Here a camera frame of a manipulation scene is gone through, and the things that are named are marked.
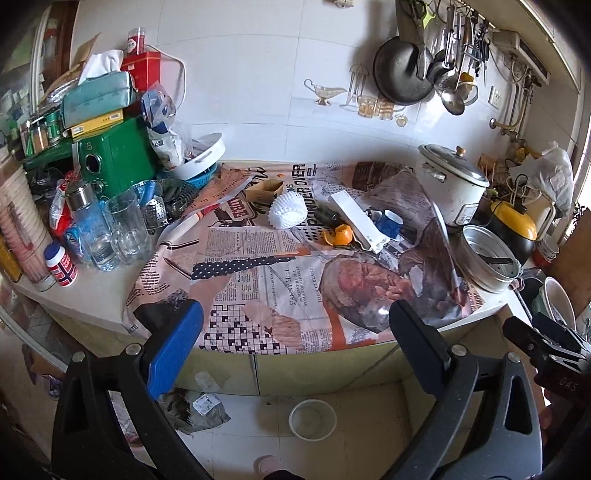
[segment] power outlet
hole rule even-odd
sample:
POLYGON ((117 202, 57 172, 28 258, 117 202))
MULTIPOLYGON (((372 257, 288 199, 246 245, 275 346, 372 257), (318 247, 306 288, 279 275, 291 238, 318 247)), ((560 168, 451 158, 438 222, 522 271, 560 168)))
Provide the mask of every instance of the power outlet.
POLYGON ((488 103, 490 103, 497 110, 501 108, 501 99, 503 96, 495 87, 491 87, 491 94, 488 97, 488 103))

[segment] blue basket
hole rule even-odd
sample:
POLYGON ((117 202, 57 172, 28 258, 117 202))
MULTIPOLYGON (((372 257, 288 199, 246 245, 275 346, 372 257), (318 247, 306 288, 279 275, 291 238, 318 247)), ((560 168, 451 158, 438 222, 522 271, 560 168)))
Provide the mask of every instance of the blue basket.
POLYGON ((217 170, 217 163, 214 163, 207 170, 202 171, 196 177, 193 177, 192 179, 188 179, 186 181, 189 182, 191 185, 193 185, 195 188, 202 189, 205 185, 207 185, 209 183, 209 181, 211 181, 216 170, 217 170))

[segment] red box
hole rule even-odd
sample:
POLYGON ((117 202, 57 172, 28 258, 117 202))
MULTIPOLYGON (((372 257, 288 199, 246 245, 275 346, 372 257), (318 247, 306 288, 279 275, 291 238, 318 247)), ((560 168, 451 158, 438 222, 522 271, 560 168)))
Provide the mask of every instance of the red box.
POLYGON ((138 55, 127 55, 121 65, 122 72, 129 72, 135 87, 145 92, 152 84, 160 81, 160 52, 146 51, 138 55))

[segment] crossword puzzle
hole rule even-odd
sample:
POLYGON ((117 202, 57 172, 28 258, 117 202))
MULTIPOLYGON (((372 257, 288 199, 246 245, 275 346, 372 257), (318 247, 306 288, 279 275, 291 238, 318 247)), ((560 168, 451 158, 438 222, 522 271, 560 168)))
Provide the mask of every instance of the crossword puzzle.
POLYGON ((202 350, 224 353, 278 355, 287 348, 242 313, 243 305, 212 305, 202 350))

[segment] tiled floor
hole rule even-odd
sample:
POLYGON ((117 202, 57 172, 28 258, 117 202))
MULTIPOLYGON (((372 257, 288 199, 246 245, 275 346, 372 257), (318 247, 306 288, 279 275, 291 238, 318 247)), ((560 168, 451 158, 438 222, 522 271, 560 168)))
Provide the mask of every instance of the tiled floor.
POLYGON ((216 480, 255 480, 253 463, 262 455, 277 455, 306 480, 378 480, 411 436, 399 382, 316 395, 338 418, 321 442, 300 440, 289 429, 289 413, 302 398, 219 397, 231 421, 192 437, 180 434, 216 480))

